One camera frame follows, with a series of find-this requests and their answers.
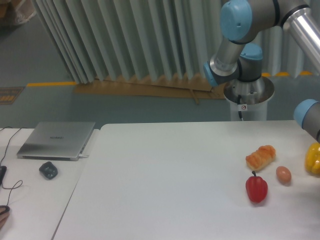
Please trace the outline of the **person's hand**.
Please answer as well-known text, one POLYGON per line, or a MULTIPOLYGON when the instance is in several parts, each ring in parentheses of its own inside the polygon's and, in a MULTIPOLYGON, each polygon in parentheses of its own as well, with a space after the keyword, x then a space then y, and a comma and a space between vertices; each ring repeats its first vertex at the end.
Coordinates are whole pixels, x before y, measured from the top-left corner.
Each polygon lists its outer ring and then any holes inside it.
POLYGON ((10 207, 7 205, 0 206, 0 228, 2 228, 10 216, 10 207))

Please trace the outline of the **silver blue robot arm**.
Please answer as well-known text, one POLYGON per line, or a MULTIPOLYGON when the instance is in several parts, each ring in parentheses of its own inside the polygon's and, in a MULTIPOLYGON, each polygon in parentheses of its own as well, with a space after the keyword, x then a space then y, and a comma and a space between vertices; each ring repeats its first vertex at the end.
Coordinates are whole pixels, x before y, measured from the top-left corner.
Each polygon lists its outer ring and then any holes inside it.
POLYGON ((263 52, 253 43, 259 32, 279 26, 289 33, 310 59, 320 66, 320 29, 303 0, 231 0, 220 12, 223 35, 219 49, 205 62, 208 83, 224 85, 232 121, 264 121, 275 92, 262 75, 263 52))

